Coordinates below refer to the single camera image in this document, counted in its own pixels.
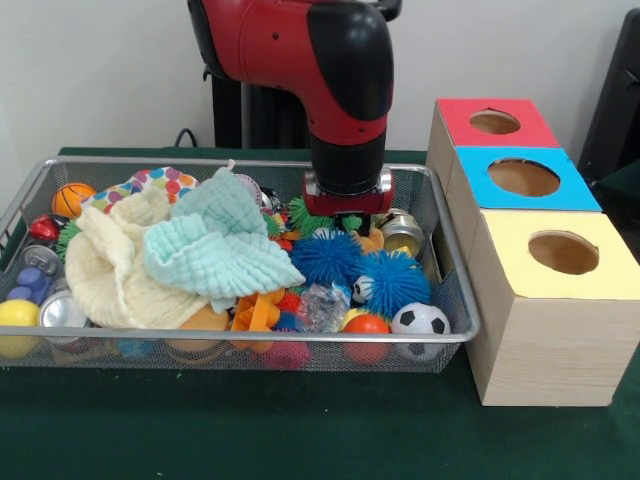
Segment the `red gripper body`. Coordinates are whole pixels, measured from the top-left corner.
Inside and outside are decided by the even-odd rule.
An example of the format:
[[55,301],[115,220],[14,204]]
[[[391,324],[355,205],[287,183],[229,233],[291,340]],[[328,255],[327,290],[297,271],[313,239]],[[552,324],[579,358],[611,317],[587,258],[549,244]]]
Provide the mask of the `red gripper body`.
[[381,170],[378,183],[372,190],[358,195],[329,193],[319,186],[312,171],[304,174],[303,199],[307,211],[313,216],[386,213],[391,207],[393,192],[390,168]]

